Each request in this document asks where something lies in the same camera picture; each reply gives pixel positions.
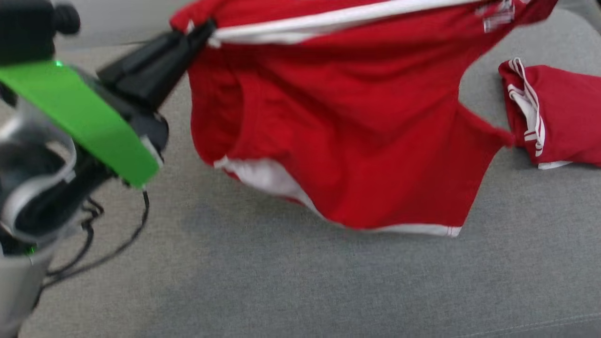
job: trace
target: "wire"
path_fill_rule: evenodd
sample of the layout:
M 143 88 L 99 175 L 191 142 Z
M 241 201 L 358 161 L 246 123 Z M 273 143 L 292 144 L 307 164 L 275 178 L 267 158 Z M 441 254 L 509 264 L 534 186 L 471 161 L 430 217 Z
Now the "wire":
M 81 208 L 83 211 L 87 211 L 88 213 L 90 213 L 90 217 L 85 219 L 81 224 L 82 229 L 84 229 L 87 232 L 87 237 L 84 246 L 81 248 L 78 255 L 75 256 L 75 258 L 69 264 L 62 266 L 59 269 L 48 271 L 46 273 L 46 276 L 54 277 L 62 275 L 67 270 L 72 269 L 85 257 L 86 254 L 88 254 L 90 248 L 92 247 L 92 243 L 94 242 L 94 228 L 92 227 L 92 225 L 96 220 L 98 220 L 98 218 L 104 215 L 105 209 L 92 198 L 88 198 L 87 202 L 91 204 L 92 207 L 82 206 Z
M 144 191 L 143 193 L 143 197 L 144 197 L 144 213 L 142 214 L 142 221 L 140 223 L 140 225 L 138 226 L 138 228 L 136 228 L 136 230 L 134 231 L 134 233 L 132 234 L 132 236 L 130 237 L 130 239 L 126 242 L 124 242 L 123 244 L 121 244 L 115 251 L 113 251 L 111 254 L 97 260 L 94 263 L 82 266 L 81 268 L 77 268 L 73 271 L 69 271 L 69 272 L 64 272 L 58 276 L 56 276 L 53 280 L 47 282 L 46 284 L 44 284 L 44 286 L 42 287 L 43 290 L 55 286 L 58 283 L 62 283 L 68 279 L 71 279 L 73 277 L 76 277 L 78 275 L 81 275 L 85 272 L 88 272 L 92 269 L 98 268 L 101 265 L 108 263 L 109 261 L 111 261 L 112 259 L 116 258 L 117 256 L 119 256 L 120 254 L 122 254 L 124 251 L 126 251 L 130 246 L 132 246 L 132 244 L 139 238 L 140 234 L 142 233 L 142 231 L 146 228 L 146 224 L 148 221 L 148 214 L 150 212 L 150 200 L 148 198 L 148 193 L 146 191 Z
M 54 277 L 54 276 L 62 275 L 67 270 L 72 269 L 74 266 L 76 266 L 82 259 L 84 259 L 85 255 L 88 254 L 88 251 L 92 247 L 92 242 L 94 242 L 94 228 L 92 228 L 91 225 L 82 226 L 82 227 L 88 233 L 88 236 L 86 237 L 86 240 L 85 240 L 84 247 L 79 251 L 78 255 L 69 264 L 66 264 L 65 266 L 60 267 L 60 269 L 48 271 L 46 273 L 46 276 Z

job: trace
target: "black mount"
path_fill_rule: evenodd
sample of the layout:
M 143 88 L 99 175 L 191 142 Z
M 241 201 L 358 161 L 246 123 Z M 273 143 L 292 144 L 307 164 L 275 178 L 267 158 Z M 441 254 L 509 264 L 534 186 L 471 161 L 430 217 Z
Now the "black mount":
M 188 34 L 164 33 L 137 51 L 105 66 L 97 74 L 103 85 L 157 110 L 182 78 L 196 55 L 215 31 L 210 20 Z
M 57 32 L 75 35 L 81 22 L 70 4 L 48 0 L 0 1 L 0 66 L 50 60 Z

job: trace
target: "fabric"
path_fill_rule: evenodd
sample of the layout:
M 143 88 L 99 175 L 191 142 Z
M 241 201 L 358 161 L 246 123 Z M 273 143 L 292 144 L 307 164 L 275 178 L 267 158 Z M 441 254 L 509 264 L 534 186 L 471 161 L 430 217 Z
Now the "fabric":
M 352 229 L 457 236 L 512 144 L 459 103 L 461 77 L 555 4 L 196 2 L 172 25 L 221 27 L 189 70 L 197 151 Z
M 601 167 L 601 78 L 549 66 L 500 65 L 507 116 L 516 144 L 532 163 L 552 169 L 572 162 Z

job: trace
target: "white trim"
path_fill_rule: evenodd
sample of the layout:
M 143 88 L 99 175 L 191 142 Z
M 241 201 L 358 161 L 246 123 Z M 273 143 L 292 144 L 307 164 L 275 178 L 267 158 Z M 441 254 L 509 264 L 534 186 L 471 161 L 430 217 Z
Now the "white trim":
M 390 16 L 481 1 L 482 0 L 383 1 L 378 2 L 377 4 L 350 7 L 342 10 L 300 16 L 291 19 L 221 28 L 214 33 L 212 45 L 219 46 L 220 44 L 218 42 L 237 43 L 241 45 L 292 45 L 323 34 L 347 29 Z
M 540 115 L 540 101 L 538 95 L 528 78 L 526 77 L 526 67 L 524 67 L 520 58 L 514 58 L 509 61 L 509 67 L 518 74 L 524 81 L 524 90 L 516 88 L 514 85 L 509 85 L 507 91 L 509 97 L 516 102 L 520 107 L 522 114 L 526 117 L 526 125 L 528 130 L 524 133 L 525 141 L 536 140 L 535 156 L 539 157 L 543 154 L 545 147 L 546 128 L 545 122 Z
M 186 34 L 190 34 L 190 33 L 194 32 L 194 28 L 196 28 L 196 25 L 194 25 L 194 21 L 193 20 L 188 21 L 188 27 L 186 28 Z
M 442 226 L 439 224 L 400 224 L 397 226 L 369 230 L 369 232 L 395 232 L 416 235 L 447 236 L 455 238 L 459 236 L 461 229 L 461 227 Z
M 288 171 L 279 162 L 272 159 L 256 160 L 230 160 L 227 156 L 214 163 L 216 169 L 223 169 L 235 174 L 240 181 L 265 193 L 293 198 L 314 213 L 327 220 L 315 207 L 309 195 L 292 178 Z M 331 222 L 344 228 L 344 225 Z M 457 237 L 461 232 L 460 227 L 442 226 L 437 224 L 399 224 L 379 229 L 368 229 L 365 232 L 394 232 L 412 233 L 435 236 Z
M 555 168 L 563 167 L 564 165 L 568 165 L 568 164 L 571 164 L 571 162 L 569 162 L 569 161 L 557 161 L 557 162 L 541 163 L 541 164 L 538 165 L 538 169 L 549 170 L 549 169 L 555 169 Z

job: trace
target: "robotic arm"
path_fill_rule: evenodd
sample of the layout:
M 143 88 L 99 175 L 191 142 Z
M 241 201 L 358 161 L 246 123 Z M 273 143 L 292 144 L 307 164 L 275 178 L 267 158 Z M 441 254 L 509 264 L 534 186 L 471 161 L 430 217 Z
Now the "robotic arm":
M 53 59 L 55 34 L 79 27 L 70 5 L 0 1 L 0 96 L 16 110 L 0 128 L 0 338 L 33 311 L 88 197 L 111 179 L 144 189 L 159 171 L 157 110 L 215 29 L 166 32 L 93 76 Z

